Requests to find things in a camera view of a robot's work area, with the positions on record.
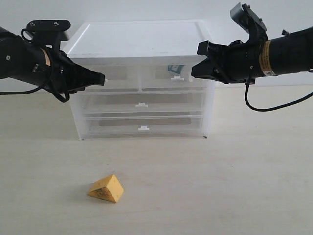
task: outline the beige table surface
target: beige table surface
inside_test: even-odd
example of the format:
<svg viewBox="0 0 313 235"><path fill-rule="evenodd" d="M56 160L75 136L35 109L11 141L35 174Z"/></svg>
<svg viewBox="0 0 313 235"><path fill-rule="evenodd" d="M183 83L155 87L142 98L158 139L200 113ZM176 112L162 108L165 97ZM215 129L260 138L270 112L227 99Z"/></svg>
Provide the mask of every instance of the beige table surface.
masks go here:
<svg viewBox="0 0 313 235"><path fill-rule="evenodd" d="M313 87L251 89L266 107ZM0 97L0 235L311 235L313 99L248 109L216 90L208 139L79 141L69 104ZM117 204L87 197L111 173Z"/></svg>

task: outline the yellow wedge block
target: yellow wedge block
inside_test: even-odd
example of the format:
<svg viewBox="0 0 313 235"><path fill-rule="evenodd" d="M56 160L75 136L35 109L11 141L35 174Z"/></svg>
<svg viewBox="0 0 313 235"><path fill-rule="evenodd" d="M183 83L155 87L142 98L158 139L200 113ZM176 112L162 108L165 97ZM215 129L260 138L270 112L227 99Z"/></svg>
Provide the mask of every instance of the yellow wedge block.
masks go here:
<svg viewBox="0 0 313 235"><path fill-rule="evenodd" d="M123 193L124 189L121 183L113 174L95 182L89 190L88 196L117 203Z"/></svg>

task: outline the plastic drawer unit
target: plastic drawer unit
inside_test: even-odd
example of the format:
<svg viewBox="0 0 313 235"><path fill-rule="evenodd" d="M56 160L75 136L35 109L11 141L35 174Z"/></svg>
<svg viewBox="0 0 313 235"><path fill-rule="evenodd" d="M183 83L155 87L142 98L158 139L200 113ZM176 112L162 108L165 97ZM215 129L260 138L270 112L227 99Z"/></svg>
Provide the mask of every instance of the plastic drawer unit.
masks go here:
<svg viewBox="0 0 313 235"><path fill-rule="evenodd" d="M106 82L71 95L80 139L208 136L215 82L191 76L205 40L201 20L83 24L63 50Z"/></svg>

